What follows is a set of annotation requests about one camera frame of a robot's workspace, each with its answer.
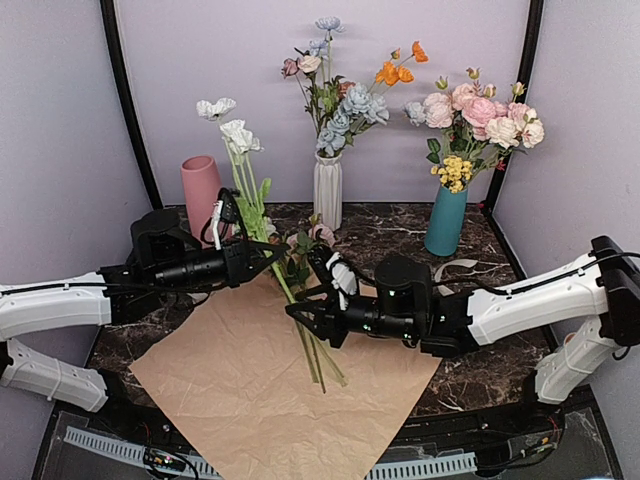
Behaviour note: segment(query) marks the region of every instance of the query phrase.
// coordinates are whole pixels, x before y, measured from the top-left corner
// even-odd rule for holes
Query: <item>ribbed white vase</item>
[[[337,230],[342,223],[342,165],[340,155],[322,158],[316,153],[313,170],[313,213],[322,214],[322,223]]]

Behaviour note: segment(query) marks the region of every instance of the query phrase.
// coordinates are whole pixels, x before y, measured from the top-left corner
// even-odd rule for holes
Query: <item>dark marble surface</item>
[[[478,260],[472,270],[449,267],[443,278],[473,275],[492,286],[515,281],[504,253],[475,206],[467,208],[455,256],[443,259],[429,254],[423,239],[430,211],[428,204],[346,204],[342,227],[336,232],[335,248],[369,275],[384,256],[401,253],[430,264],[432,270],[452,258]],[[297,230],[299,225],[308,228],[312,206],[269,205],[268,213],[278,231],[286,233]],[[178,328],[188,317],[190,306],[189,298],[176,297],[140,322],[104,327],[89,366],[119,372],[136,403],[153,405],[128,366]],[[524,378],[547,353],[542,332],[532,330],[500,340],[478,352],[443,360],[412,415],[451,413],[516,402],[521,398]]]

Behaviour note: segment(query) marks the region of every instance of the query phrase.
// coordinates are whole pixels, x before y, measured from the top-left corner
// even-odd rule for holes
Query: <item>white wall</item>
[[[529,103],[547,137],[514,158],[496,212],[529,275],[587,252],[602,234],[640,251],[639,26],[633,0],[546,3]],[[592,386],[625,478],[640,478],[638,349],[607,361]]]
[[[118,2],[121,34],[138,114],[163,200],[183,203],[179,167],[193,155],[218,158],[231,175],[220,134],[197,118],[195,103],[222,96],[238,100],[236,115],[260,137],[259,177],[274,179],[272,201],[311,201],[315,139],[293,79],[282,62],[319,38],[316,18],[337,15],[347,31],[336,34],[335,70],[371,82],[396,47],[407,52],[420,39],[428,64],[409,66],[417,81],[387,96],[393,121],[356,138],[344,156],[346,201],[433,201],[438,188],[425,160],[425,129],[410,126],[400,107],[435,91],[441,74],[468,80],[482,67],[485,80],[504,96],[516,78],[528,12],[527,0],[315,0],[216,2],[136,0]],[[484,198],[488,175],[470,201]]]
[[[121,263],[148,209],[111,74],[99,2],[0,2],[0,284]],[[24,343],[76,364],[93,327]],[[0,387],[0,477],[31,478],[51,404]]]

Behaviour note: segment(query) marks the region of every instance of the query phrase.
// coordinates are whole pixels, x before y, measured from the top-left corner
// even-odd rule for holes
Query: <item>blue vase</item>
[[[456,252],[466,207],[466,189],[451,193],[448,188],[440,186],[424,238],[424,246],[429,252],[439,257],[448,257]]]

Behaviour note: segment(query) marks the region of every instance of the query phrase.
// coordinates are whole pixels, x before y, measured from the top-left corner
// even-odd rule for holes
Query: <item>pink flower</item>
[[[476,88],[473,85],[468,83],[458,85],[452,94],[452,106],[456,110],[462,110],[476,96]]]
[[[424,101],[427,114],[427,126],[430,128],[447,128],[453,122],[451,98],[444,93],[432,93]]]
[[[496,118],[507,116],[508,110],[504,103],[493,102],[493,104],[496,106]]]
[[[333,247],[336,243],[336,237],[333,235],[331,229],[322,223],[314,225],[313,228],[309,230],[309,236],[312,240],[324,240],[330,247]]]
[[[475,97],[462,109],[462,116],[474,127],[484,128],[489,120],[496,118],[496,106],[487,98]]]
[[[527,124],[524,119],[524,115],[530,110],[530,107],[526,103],[510,103],[507,117],[514,121],[516,128],[520,131],[524,130]]]

